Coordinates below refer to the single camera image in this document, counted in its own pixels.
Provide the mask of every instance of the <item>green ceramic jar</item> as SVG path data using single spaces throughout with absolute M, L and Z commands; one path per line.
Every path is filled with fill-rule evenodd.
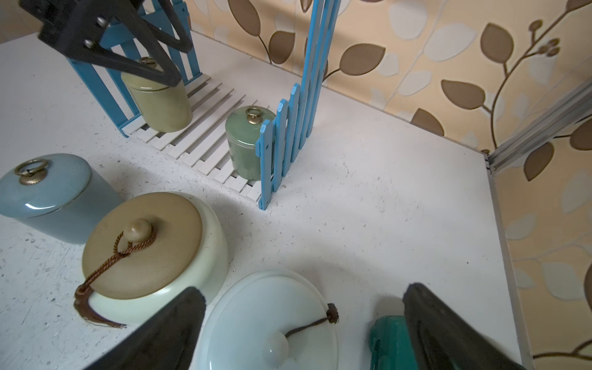
M 247 180 L 261 180 L 261 161 L 255 155 L 261 124 L 273 121 L 275 114 L 269 109 L 251 105 L 240 107 L 226 119 L 226 137 L 230 159 L 239 176 Z
M 140 63 L 162 70 L 152 57 L 143 57 Z M 121 79 L 144 120 L 154 130 L 163 133 L 179 131 L 191 121 L 191 106 L 183 81 L 172 88 L 125 72 L 121 74 Z

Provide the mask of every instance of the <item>white slatted mat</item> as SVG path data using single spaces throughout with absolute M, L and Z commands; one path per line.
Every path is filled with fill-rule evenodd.
M 234 109 L 253 105 L 257 99 L 215 81 L 208 75 L 196 78 L 185 86 L 185 90 L 190 95 L 193 116 L 183 130 L 160 133 L 147 127 L 144 118 L 139 116 L 122 131 L 257 202 L 261 196 L 261 181 L 251 186 L 234 171 L 224 129 L 226 117 Z M 259 102 L 259 105 L 269 108 L 268 104 Z

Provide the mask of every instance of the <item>light blue ceramic jar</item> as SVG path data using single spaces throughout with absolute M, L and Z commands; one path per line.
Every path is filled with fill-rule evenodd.
M 122 202 L 87 161 L 72 154 L 32 159 L 0 179 L 0 214 L 67 243 L 85 244 Z

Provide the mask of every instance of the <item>wallpaper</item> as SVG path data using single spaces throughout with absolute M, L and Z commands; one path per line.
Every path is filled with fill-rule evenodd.
M 0 0 L 0 44 L 38 32 L 41 22 L 18 6 L 18 0 Z
M 592 118 L 495 180 L 536 369 L 591 369 Z
M 324 85 L 492 151 L 592 76 L 591 2 L 342 0 Z M 195 31 L 302 73 L 311 0 L 187 3 Z

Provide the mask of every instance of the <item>tan lid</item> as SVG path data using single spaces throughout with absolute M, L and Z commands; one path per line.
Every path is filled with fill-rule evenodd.
M 145 56 L 140 58 L 139 62 L 143 65 L 146 65 L 150 68 L 154 68 L 163 72 L 162 67 L 156 63 L 156 60 L 152 57 Z M 135 90 L 142 90 L 142 91 L 158 91 L 163 89 L 168 89 L 169 87 L 163 85 L 160 82 L 149 80 L 148 78 L 132 75 L 131 73 L 122 72 L 121 73 L 121 80 L 123 83 L 130 89 Z
M 185 271 L 200 247 L 201 216 L 184 197 L 160 192 L 132 198 L 101 220 L 84 247 L 84 277 L 113 255 L 122 231 L 120 252 L 128 240 L 139 242 L 151 229 L 156 232 L 154 242 L 113 264 L 91 284 L 92 289 L 109 298 L 138 298 L 164 288 Z

